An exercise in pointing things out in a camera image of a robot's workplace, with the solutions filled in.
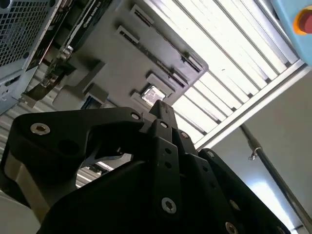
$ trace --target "black metal bracket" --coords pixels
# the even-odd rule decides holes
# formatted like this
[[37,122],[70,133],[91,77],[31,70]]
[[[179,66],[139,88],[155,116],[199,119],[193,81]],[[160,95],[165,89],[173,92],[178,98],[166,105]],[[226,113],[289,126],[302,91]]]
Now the black metal bracket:
[[[150,113],[153,122],[131,108],[20,116],[0,188],[35,212],[39,234],[98,233],[103,222],[107,233],[141,233],[143,224],[154,233],[289,233],[213,151],[195,150],[172,107],[157,101]],[[76,189],[80,167],[117,149],[133,160]]]

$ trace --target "mounting hole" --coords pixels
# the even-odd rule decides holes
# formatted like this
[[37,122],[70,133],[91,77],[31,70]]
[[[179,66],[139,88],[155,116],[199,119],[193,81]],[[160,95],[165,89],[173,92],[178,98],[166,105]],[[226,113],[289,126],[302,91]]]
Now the mounting hole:
[[166,148],[165,151],[166,151],[168,154],[171,154],[171,150],[169,150],[168,148]]
[[55,5],[55,0],[50,0],[49,6],[52,7],[52,6],[54,6],[54,5]]
[[2,95],[7,94],[8,92],[9,92],[9,90],[7,89],[6,91],[4,91],[4,92],[2,93]]
[[28,58],[28,56],[29,56],[29,52],[26,52],[26,53],[23,55],[23,59]]
[[8,82],[6,82],[6,83],[4,84],[4,86],[8,87],[8,86],[10,86],[11,84],[15,83],[16,81],[18,81],[19,79],[20,79],[20,76],[15,77],[14,79],[11,79],[11,80],[9,80]]
[[136,120],[140,119],[140,116],[138,116],[136,113],[131,113],[131,117]]
[[72,140],[61,140],[58,149],[65,155],[76,155],[79,152],[79,145]]
[[1,1],[0,1],[0,7],[1,7],[2,9],[7,8],[9,5],[10,5],[10,0],[1,0]]
[[171,163],[170,163],[170,162],[167,162],[167,161],[165,161],[165,166],[166,166],[168,169],[172,168]]
[[236,229],[236,227],[230,223],[230,222],[226,222],[225,223],[225,228],[228,231],[229,234],[238,234],[238,230]]
[[216,189],[216,186],[215,186],[214,183],[210,182],[209,185],[210,185],[211,188]]

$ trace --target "gray plastic part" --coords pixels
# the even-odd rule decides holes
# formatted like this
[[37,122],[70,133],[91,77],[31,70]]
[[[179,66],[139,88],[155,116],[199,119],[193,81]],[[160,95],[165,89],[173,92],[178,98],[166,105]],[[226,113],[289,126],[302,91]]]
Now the gray plastic part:
[[120,37],[124,38],[121,33],[124,33],[126,34],[133,42],[135,42],[136,44],[138,44],[140,38],[136,38],[135,36],[133,36],[127,29],[125,29],[124,27],[122,26],[119,26],[116,33],[118,35],[120,35]]
[[147,20],[148,24],[152,25],[154,23],[154,20],[152,20],[151,17],[149,17],[138,5],[134,5],[130,11],[131,14],[133,14],[134,17],[138,18],[138,21],[140,23],[144,23],[147,25],[146,22],[143,22],[142,19],[140,19],[140,17],[137,15],[137,13],[139,13],[140,15],[142,15],[145,20]]
[[[132,10],[135,5],[138,6],[136,9],[142,11],[142,14],[148,15],[153,21],[151,26],[141,22],[141,19],[133,14]],[[169,80],[167,73],[117,33],[118,29],[122,29],[121,25],[166,67],[173,68],[182,74],[188,84],[184,88],[173,87],[174,83]],[[181,53],[191,55],[200,63],[202,71],[197,73],[194,69],[186,66],[182,61],[181,54],[171,44]],[[72,57],[76,57],[82,63],[87,63],[90,58],[105,62],[105,69],[94,83],[108,92],[109,99],[117,106],[129,106],[140,113],[146,111],[146,108],[150,109],[149,106],[143,107],[142,104],[138,104],[138,100],[149,86],[147,79],[151,73],[174,89],[175,92],[164,99],[165,102],[172,105],[208,70],[207,63],[144,0],[114,0],[85,44]],[[83,75],[79,74],[75,77],[76,80],[82,78]]]
[[53,106],[59,111],[79,110],[88,96],[104,104],[108,94],[92,84],[104,65],[103,62],[99,62],[76,86],[65,85],[53,100]]
[[145,112],[149,111],[151,106],[149,104],[147,104],[146,101],[144,101],[142,98],[141,98],[141,95],[138,93],[138,92],[134,92],[132,95],[131,95],[131,100],[137,104],[138,106],[140,106],[142,108],[142,110],[144,110]]
[[151,73],[146,80],[156,86],[160,91],[162,91],[167,97],[169,97],[172,93],[175,92],[172,88],[170,88],[167,84],[165,84],[157,75]]

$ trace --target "bolt head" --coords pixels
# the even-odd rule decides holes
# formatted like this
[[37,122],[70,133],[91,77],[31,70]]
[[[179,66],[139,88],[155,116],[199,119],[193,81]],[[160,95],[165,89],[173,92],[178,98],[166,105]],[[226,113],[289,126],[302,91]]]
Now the bolt head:
[[184,138],[189,138],[189,136],[188,136],[185,132],[182,132],[181,135],[182,135]]
[[140,116],[137,115],[136,113],[131,113],[131,117],[136,119],[136,120],[140,119]]
[[49,126],[44,123],[34,123],[30,126],[30,131],[39,136],[46,135],[51,132]]

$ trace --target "screw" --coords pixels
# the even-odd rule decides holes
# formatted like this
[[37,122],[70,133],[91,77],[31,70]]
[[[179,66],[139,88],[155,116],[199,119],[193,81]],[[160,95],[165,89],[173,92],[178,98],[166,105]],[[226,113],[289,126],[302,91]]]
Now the screw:
[[160,125],[163,126],[164,128],[168,128],[168,125],[164,122],[160,122]]
[[233,200],[230,200],[230,204],[231,206],[236,209],[237,211],[240,211],[240,208],[239,206],[236,204],[236,202],[234,202]]
[[140,119],[140,116],[137,115],[136,113],[131,113],[132,118],[134,119]]
[[230,223],[230,222],[226,222],[225,223],[225,228],[228,231],[228,233],[230,234],[238,234],[238,230],[236,229],[236,227]]
[[189,136],[188,136],[186,133],[184,133],[184,132],[182,132],[181,135],[182,135],[184,138],[189,138]]
[[210,152],[210,151],[207,151],[207,154],[208,154],[210,157],[212,157],[212,158],[215,157],[214,154],[213,154],[212,152]]
[[249,156],[248,160],[254,161],[258,157],[257,153],[252,153],[252,155]]
[[34,123],[30,126],[30,131],[40,136],[46,135],[51,132],[49,126],[44,123]]
[[176,204],[168,197],[164,197],[161,200],[161,206],[165,212],[171,215],[176,213]]
[[284,230],[281,227],[277,227],[277,229],[278,229],[279,233],[285,234]]

